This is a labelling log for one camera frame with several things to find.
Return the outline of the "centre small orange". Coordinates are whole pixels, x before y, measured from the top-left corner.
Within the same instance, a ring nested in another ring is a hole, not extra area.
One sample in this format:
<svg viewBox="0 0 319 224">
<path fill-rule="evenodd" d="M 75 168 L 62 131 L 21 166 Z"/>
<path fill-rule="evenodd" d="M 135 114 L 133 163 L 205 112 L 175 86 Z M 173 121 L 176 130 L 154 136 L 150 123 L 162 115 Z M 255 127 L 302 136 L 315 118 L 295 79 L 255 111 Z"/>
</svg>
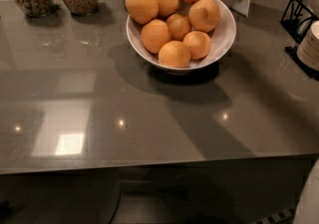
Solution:
<svg viewBox="0 0 319 224">
<path fill-rule="evenodd" d="M 185 35 L 191 31 L 191 25 L 186 15 L 174 13 L 165 22 L 168 25 L 173 40 L 182 41 Z"/>
</svg>

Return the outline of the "white ceramic bowl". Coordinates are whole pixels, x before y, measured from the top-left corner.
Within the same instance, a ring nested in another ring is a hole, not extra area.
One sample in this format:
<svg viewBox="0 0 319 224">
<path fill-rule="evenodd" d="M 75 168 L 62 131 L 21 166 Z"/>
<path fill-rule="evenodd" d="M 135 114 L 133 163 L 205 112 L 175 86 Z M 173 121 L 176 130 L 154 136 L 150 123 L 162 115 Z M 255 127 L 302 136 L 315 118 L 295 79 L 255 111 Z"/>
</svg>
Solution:
<svg viewBox="0 0 319 224">
<path fill-rule="evenodd" d="M 200 60 L 191 60 L 186 68 L 172 68 L 161 65 L 158 58 L 142 44 L 142 25 L 128 16 L 126 32 L 129 42 L 137 54 L 147 63 L 173 75 L 185 75 L 206 68 L 220 60 L 232 47 L 236 37 L 236 23 L 231 11 L 221 0 L 213 0 L 219 7 L 220 19 L 216 27 L 208 33 L 211 38 L 210 52 Z"/>
</svg>

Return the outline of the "black white striped strip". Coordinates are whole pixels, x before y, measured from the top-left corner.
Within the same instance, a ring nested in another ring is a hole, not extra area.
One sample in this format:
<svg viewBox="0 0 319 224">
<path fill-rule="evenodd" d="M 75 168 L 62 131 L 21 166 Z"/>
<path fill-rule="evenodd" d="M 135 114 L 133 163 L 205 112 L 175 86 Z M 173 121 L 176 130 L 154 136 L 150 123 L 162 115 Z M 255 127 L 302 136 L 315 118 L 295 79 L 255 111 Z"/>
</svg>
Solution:
<svg viewBox="0 0 319 224">
<path fill-rule="evenodd" d="M 257 219 L 250 224 L 292 224 L 295 215 L 294 208 L 286 208 L 279 212 Z"/>
</svg>

